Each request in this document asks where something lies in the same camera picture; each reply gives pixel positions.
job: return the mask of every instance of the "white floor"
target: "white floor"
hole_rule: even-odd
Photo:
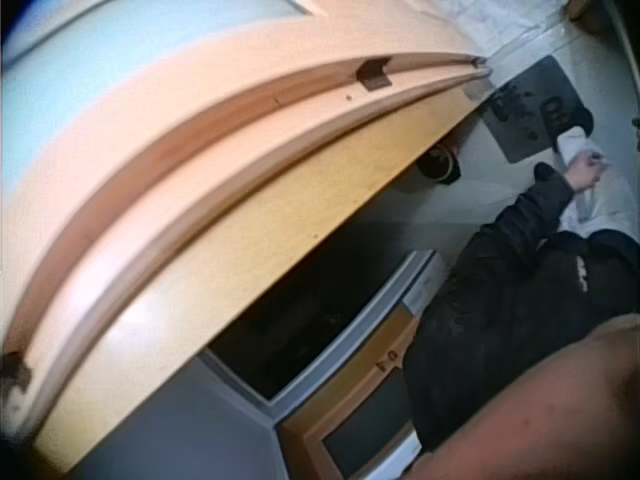
[[[638,154],[631,126],[638,100],[626,60],[613,32],[587,34],[558,19],[535,35],[524,35],[503,48],[490,64],[491,80],[501,85],[546,55],[553,55],[595,119],[592,138],[620,165],[638,192]],[[560,166],[551,149],[509,164],[495,139],[472,115],[454,132],[460,145],[462,178],[450,186],[431,185],[410,169],[362,212],[363,227],[400,232],[409,248],[439,250],[452,262],[478,227],[495,218],[533,182],[539,161]]]

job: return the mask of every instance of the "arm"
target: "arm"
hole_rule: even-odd
[[[593,187],[603,165],[590,152],[579,154],[564,175],[538,164],[544,180],[536,181],[516,202],[505,208],[493,223],[473,236],[456,263],[456,270],[486,269],[506,275],[524,273],[533,266],[541,240],[558,228],[560,215],[575,192]]]
[[[632,315],[525,373],[408,479],[626,478],[639,419],[640,316]]]
[[[482,227],[425,311],[403,363],[414,425],[426,450],[438,447],[504,387],[489,382],[487,372],[508,342],[508,290],[533,266],[538,243],[556,230],[573,192],[595,182],[589,169],[581,174],[580,164],[564,178],[547,167],[548,178]]]

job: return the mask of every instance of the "black floor mat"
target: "black floor mat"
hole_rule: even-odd
[[[574,126],[593,131],[593,115],[550,55],[500,87],[480,114],[509,163],[555,148],[558,135]]]

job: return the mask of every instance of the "person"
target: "person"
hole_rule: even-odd
[[[603,327],[638,312],[636,195],[581,128],[557,144],[564,174],[536,165],[533,186],[463,249],[407,349],[427,452],[410,478],[591,478],[620,460],[612,446],[640,444],[637,317]],[[609,333],[589,337],[598,327]]]

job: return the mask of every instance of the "wooden cabinet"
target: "wooden cabinet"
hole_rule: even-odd
[[[279,426],[293,479],[362,478],[406,436],[411,412],[401,369],[416,326],[399,304],[340,372]]]

